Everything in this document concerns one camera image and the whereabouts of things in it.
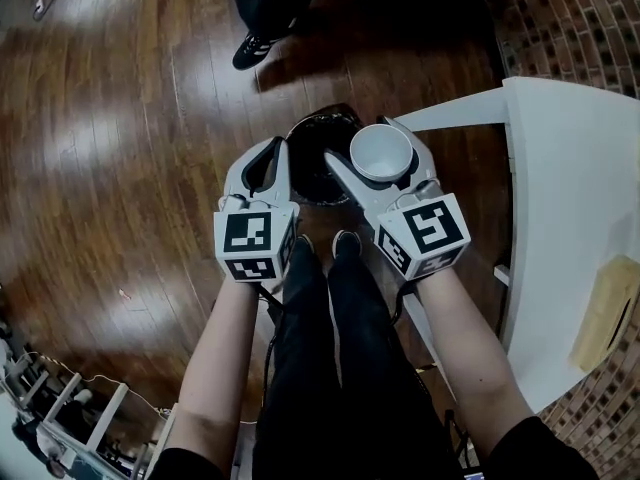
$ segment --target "trash bag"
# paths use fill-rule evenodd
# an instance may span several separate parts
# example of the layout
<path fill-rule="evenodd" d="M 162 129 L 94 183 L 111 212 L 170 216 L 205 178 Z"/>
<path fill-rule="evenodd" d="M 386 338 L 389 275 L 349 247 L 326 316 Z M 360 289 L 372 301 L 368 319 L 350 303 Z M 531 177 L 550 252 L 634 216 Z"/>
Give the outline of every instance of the trash bag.
<path fill-rule="evenodd" d="M 349 158 L 351 139 L 362 128 L 356 113 L 344 103 L 320 109 L 293 127 L 286 141 L 291 188 L 300 203 L 336 206 L 349 199 L 327 168 L 324 151 L 331 149 Z"/>

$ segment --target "shoe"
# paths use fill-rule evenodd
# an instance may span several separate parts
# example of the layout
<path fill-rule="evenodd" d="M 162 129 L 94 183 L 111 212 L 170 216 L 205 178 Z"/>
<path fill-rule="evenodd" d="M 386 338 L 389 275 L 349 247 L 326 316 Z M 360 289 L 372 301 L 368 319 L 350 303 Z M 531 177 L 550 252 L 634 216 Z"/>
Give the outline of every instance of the shoe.
<path fill-rule="evenodd" d="M 296 238 L 296 242 L 298 240 L 303 241 L 304 243 L 307 244 L 307 247 L 309 247 L 309 249 L 311 249 L 311 252 L 315 254 L 316 249 L 315 247 L 313 247 L 313 242 L 311 241 L 311 238 L 309 238 L 307 235 L 302 234 L 302 235 L 298 235 L 298 237 Z"/>
<path fill-rule="evenodd" d="M 80 393 L 73 397 L 73 399 L 76 402 L 80 402 L 81 405 L 87 405 L 87 403 L 91 401 L 92 398 L 93 393 L 91 393 L 91 391 L 89 391 L 88 389 L 83 389 L 82 391 L 80 391 Z"/>
<path fill-rule="evenodd" d="M 334 260 L 338 254 L 360 256 L 360 254 L 362 254 L 362 241 L 360 240 L 358 233 L 342 229 L 338 231 L 336 236 L 333 238 L 331 251 L 333 252 Z"/>
<path fill-rule="evenodd" d="M 271 47 L 281 39 L 283 38 L 265 39 L 249 32 L 233 56 L 233 67 L 238 71 L 244 71 L 260 64 L 271 51 Z"/>

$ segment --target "white table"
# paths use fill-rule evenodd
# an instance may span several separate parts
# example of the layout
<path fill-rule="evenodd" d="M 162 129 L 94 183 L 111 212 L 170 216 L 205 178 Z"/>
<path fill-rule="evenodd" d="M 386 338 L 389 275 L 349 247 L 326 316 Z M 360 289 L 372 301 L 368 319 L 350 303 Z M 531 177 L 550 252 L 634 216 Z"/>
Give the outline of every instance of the white table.
<path fill-rule="evenodd" d="M 617 254 L 640 261 L 640 102 L 514 77 L 397 121 L 412 131 L 504 123 L 514 242 L 502 342 L 520 389 L 539 412 L 587 375 L 569 354 L 598 268 Z M 417 298 L 406 297 L 405 306 L 434 354 Z"/>

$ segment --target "black and white marker cube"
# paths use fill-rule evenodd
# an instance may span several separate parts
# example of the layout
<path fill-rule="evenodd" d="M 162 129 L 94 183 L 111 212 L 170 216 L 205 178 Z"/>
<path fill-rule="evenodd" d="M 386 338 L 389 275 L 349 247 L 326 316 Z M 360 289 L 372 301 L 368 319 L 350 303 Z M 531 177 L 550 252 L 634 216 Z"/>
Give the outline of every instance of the black and white marker cube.
<path fill-rule="evenodd" d="M 471 242 L 453 194 L 378 216 L 376 245 L 407 280 L 453 265 Z"/>
<path fill-rule="evenodd" d="M 292 209 L 216 212 L 215 254 L 223 270 L 239 282 L 282 279 L 295 242 Z"/>

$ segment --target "cable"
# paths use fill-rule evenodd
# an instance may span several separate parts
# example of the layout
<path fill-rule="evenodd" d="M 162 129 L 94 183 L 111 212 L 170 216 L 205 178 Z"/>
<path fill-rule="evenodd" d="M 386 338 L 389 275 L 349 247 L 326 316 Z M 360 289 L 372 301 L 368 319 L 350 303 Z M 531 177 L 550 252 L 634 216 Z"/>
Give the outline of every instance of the cable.
<path fill-rule="evenodd" d="M 416 283 L 418 281 L 422 281 L 422 277 L 420 279 L 412 279 L 411 281 L 407 281 L 405 282 L 400 289 L 398 290 L 398 293 L 396 294 L 396 311 L 393 314 L 393 317 L 391 317 L 391 326 L 393 327 L 394 325 L 396 325 L 398 323 L 398 320 L 400 320 L 400 316 L 402 316 L 402 307 L 403 307 L 403 298 L 405 295 L 409 295 Z"/>
<path fill-rule="evenodd" d="M 280 208 L 279 206 L 276 206 L 273 203 L 269 203 L 263 199 L 256 199 L 255 197 L 251 197 L 250 199 L 247 199 L 242 194 L 227 194 L 226 196 L 222 196 L 220 198 L 221 203 L 218 204 L 218 207 L 220 208 L 221 211 L 224 209 L 224 206 L 227 204 L 227 199 L 229 199 L 230 197 L 235 197 L 236 199 L 243 199 L 247 203 L 247 205 L 251 205 L 251 203 L 263 203 L 269 208 Z"/>
<path fill-rule="evenodd" d="M 282 321 L 286 314 L 284 304 L 276 299 L 270 292 L 260 283 L 251 283 L 253 289 L 258 293 L 259 298 L 266 300 L 271 306 L 280 310 L 278 321 L 276 322 L 275 330 L 273 331 L 273 337 L 269 341 L 267 346 L 267 354 L 264 358 L 264 374 L 262 379 L 262 406 L 260 412 L 264 409 L 267 400 L 267 388 L 269 384 L 269 365 L 271 364 L 271 354 L 273 353 L 273 347 L 276 344 L 276 339 L 280 334 L 280 328 L 282 327 Z"/>
<path fill-rule="evenodd" d="M 52 357 L 45 356 L 44 354 L 41 354 L 40 352 L 25 352 L 24 354 L 22 354 L 22 355 L 18 358 L 18 360 L 16 361 L 16 364 L 18 364 L 18 363 L 20 362 L 20 360 L 21 360 L 23 357 L 30 356 L 30 355 L 32 355 L 32 354 L 36 354 L 36 355 L 40 356 L 42 359 L 44 359 L 45 361 L 48 361 L 48 362 L 50 362 L 50 363 L 53 363 L 53 364 L 55 364 L 55 365 L 57 365 L 57 366 L 60 366 L 60 367 L 64 368 L 65 370 L 67 370 L 67 371 L 68 371 L 70 374 L 72 374 L 72 375 L 75 375 L 76 373 L 78 373 L 78 372 L 74 372 L 71 368 L 69 368 L 69 367 L 68 367 L 66 364 L 64 364 L 62 361 L 58 361 L 57 359 L 53 359 Z M 95 381 L 96 379 L 101 379 L 101 378 L 102 378 L 102 379 L 105 379 L 105 380 L 108 380 L 109 382 L 113 382 L 114 384 L 118 384 L 118 385 L 120 385 L 120 384 L 125 384 L 124 382 L 118 382 L 117 380 L 113 380 L 113 379 L 111 379 L 111 378 L 109 378 L 109 377 L 107 377 L 107 376 L 105 376 L 105 375 L 101 375 L 101 374 L 94 375 L 94 376 L 93 376 L 93 377 L 91 377 L 89 380 L 85 380 L 85 379 L 84 379 L 84 377 L 82 377 L 82 375 L 80 375 L 80 378 L 82 379 L 82 381 L 83 381 L 85 384 L 89 384 L 89 383 L 91 383 L 91 382 Z M 165 421 L 166 421 L 166 418 L 164 417 L 164 414 L 162 413 L 162 410 L 161 410 L 161 409 L 158 409 L 157 407 L 154 407 L 153 405 L 151 405 L 151 404 L 147 401 L 147 399 L 146 399 L 145 397 L 143 397 L 140 393 L 136 393 L 136 392 L 135 392 L 135 391 L 133 391 L 131 388 L 129 388 L 129 393 L 131 393 L 131 394 L 133 394 L 133 395 L 137 396 L 138 398 L 140 398 L 140 399 L 141 399 L 145 404 L 147 404 L 149 407 L 151 407 L 151 409 L 153 409 L 153 412 L 155 412 L 158 416 L 160 416 L 160 418 L 162 418 L 163 420 L 165 420 Z"/>
<path fill-rule="evenodd" d="M 453 449 L 453 436 L 451 435 L 451 427 L 453 427 L 453 430 L 455 430 L 456 434 L 458 435 L 458 439 L 460 439 L 460 443 L 455 450 Z M 469 443 L 469 432 L 463 432 L 460 429 L 460 427 L 456 423 L 455 413 L 452 409 L 447 409 L 444 413 L 444 428 L 447 435 L 449 436 L 448 445 L 450 446 L 450 451 L 453 452 L 456 460 L 458 461 L 460 460 L 460 455 L 464 451 L 464 461 L 467 465 L 467 468 L 470 468 L 471 463 L 469 462 L 469 449 L 467 446 L 467 444 Z"/>

